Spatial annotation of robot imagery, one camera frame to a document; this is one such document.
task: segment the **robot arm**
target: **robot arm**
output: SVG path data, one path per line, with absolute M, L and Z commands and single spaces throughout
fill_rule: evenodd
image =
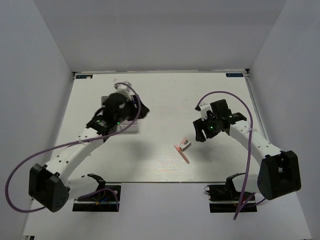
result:
M 74 199 L 105 187 L 102 177 L 95 174 L 69 179 L 77 166 L 117 131 L 117 125 L 125 120 L 132 121 L 138 114 L 137 96 L 131 96 L 125 86 L 116 85 L 116 92 L 102 104 L 78 136 L 80 144 L 68 146 L 43 166 L 35 164 L 29 175 L 29 195 L 51 212 L 60 210 L 68 199 Z M 138 119 L 143 119 L 149 109 L 141 102 Z M 85 141 L 106 136 L 106 138 Z
M 193 122 L 196 141 L 204 142 L 226 132 L 248 150 L 250 124 L 241 113 L 232 113 L 226 100 L 196 107 L 201 118 Z M 261 193 L 272 200 L 301 188 L 298 157 L 293 151 L 282 151 L 256 131 L 252 132 L 251 154 L 260 165 L 259 174 L 249 174 L 245 191 Z M 227 192 L 241 192 L 244 173 L 226 179 Z

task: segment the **purple cable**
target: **purple cable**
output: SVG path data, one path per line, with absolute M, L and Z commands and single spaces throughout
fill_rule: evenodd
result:
M 256 194 L 256 193 L 253 192 L 253 193 L 244 201 L 244 203 L 241 204 L 239 212 L 241 212 L 241 210 L 244 208 L 244 206 L 254 197 L 255 194 Z
M 112 137 L 112 136 L 115 136 L 117 134 L 120 134 L 122 132 L 124 132 L 125 130 L 127 130 L 128 128 L 130 128 L 135 122 L 136 120 L 138 119 L 139 115 L 140 115 L 140 112 L 141 112 L 141 101 L 140 101 L 140 97 L 139 95 L 137 94 L 137 92 L 127 83 L 124 83 L 124 82 L 118 82 L 116 83 L 115 85 L 125 85 L 127 86 L 135 95 L 136 95 L 136 98 L 137 98 L 137 101 L 138 101 L 138 112 L 134 118 L 134 120 L 128 125 L 126 126 L 125 128 L 121 129 L 120 131 L 117 131 L 117 132 L 114 132 L 114 133 L 111 133 L 109 135 L 106 135 L 106 136 L 98 136 L 98 137 L 92 137 L 92 138 L 88 138 L 88 139 L 82 139 L 81 141 L 83 143 L 88 143 L 88 142 L 91 142 L 91 141 L 95 141 L 95 140 L 99 140 L 99 139 L 107 139 L 109 137 Z M 47 153 L 47 152 L 50 152 L 52 150 L 55 150 L 55 149 L 60 149 L 60 148 L 63 148 L 63 147 L 67 147 L 67 146 L 73 146 L 73 145 L 77 145 L 77 144 L 80 144 L 80 142 L 77 140 L 77 141 L 71 141 L 71 142 L 67 142 L 67 143 L 64 143 L 64 144 L 61 144 L 61 145 L 58 145 L 58 146 L 54 146 L 54 147 L 50 147 L 48 149 L 45 149 L 45 150 L 42 150 L 42 151 L 39 151 L 31 156 L 28 156 L 26 159 L 24 159 L 22 162 L 20 162 L 13 170 L 12 172 L 10 173 L 8 179 L 6 180 L 6 183 L 5 183 L 5 189 L 4 189 L 4 193 L 5 193 L 5 199 L 7 201 L 7 203 L 9 204 L 9 206 L 16 210 L 17 212 L 20 212 L 20 213 L 33 213 L 33 212 L 37 212 L 39 210 L 42 210 L 42 209 L 45 209 L 46 207 L 40 207 L 40 208 L 36 208 L 36 209 L 32 209 L 32 210 L 24 210 L 24 209 L 20 209 L 18 207 L 16 207 L 11 199 L 10 199 L 10 196 L 9 196 L 9 184 L 10 184 L 10 181 L 12 179 L 12 177 L 14 176 L 14 174 L 16 173 L 16 171 L 23 165 L 25 164 L 27 161 L 29 161 L 30 159 L 40 155 L 40 154 L 44 154 L 44 153 Z M 117 202 L 117 208 L 119 210 L 119 206 L 118 206 L 118 200 L 117 200 L 117 196 L 115 196 L 115 199 L 116 199 L 116 202 Z
M 117 209 L 117 211 L 119 212 L 119 202 L 118 202 L 117 194 L 116 194 L 112 189 L 110 189 L 110 188 L 108 188 L 108 187 L 105 187 L 105 188 L 102 188 L 102 189 L 100 189 L 100 190 L 94 191 L 94 192 L 92 192 L 92 193 L 89 193 L 89 194 L 80 196 L 80 197 L 78 197 L 78 199 L 87 198 L 87 197 L 90 197 L 90 196 L 92 196 L 92 195 L 94 195 L 94 194 L 100 193 L 100 192 L 102 192 L 102 191 L 112 192 L 112 194 L 113 194 L 113 196 L 114 196 L 114 198 L 115 198 L 116 209 Z
M 198 104 L 196 105 L 197 107 L 199 106 L 199 104 L 202 102 L 203 99 L 205 99 L 207 96 L 211 95 L 211 94 L 228 94 L 231 95 L 233 97 L 235 97 L 236 99 L 238 99 L 246 108 L 249 117 L 250 117 L 250 131 L 249 131 L 249 139 L 248 139 L 248 157 L 247 157 L 247 161 L 246 161 L 246 168 L 245 168 L 245 174 L 244 174 L 244 180 L 243 180 L 243 185 L 242 185 L 242 189 L 241 189 L 241 193 L 240 193 L 240 197 L 239 197 L 239 202 L 238 205 L 236 207 L 236 211 L 233 217 L 233 220 L 237 219 L 237 216 L 241 210 L 241 208 L 243 208 L 246 204 L 243 204 L 242 206 L 242 199 L 244 199 L 244 194 L 245 194 L 245 189 L 246 189 L 246 185 L 247 185 L 247 181 L 248 181 L 248 175 L 249 175 L 249 168 L 250 168 L 250 160 L 251 160 L 251 141 L 252 141 L 252 128 L 254 126 L 254 119 L 252 117 L 251 111 L 249 109 L 249 107 L 247 106 L 247 104 L 241 100 L 240 97 L 238 97 L 237 95 L 228 92 L 228 91 L 212 91 L 207 93 L 206 95 L 204 95 L 200 101 L 198 102 Z

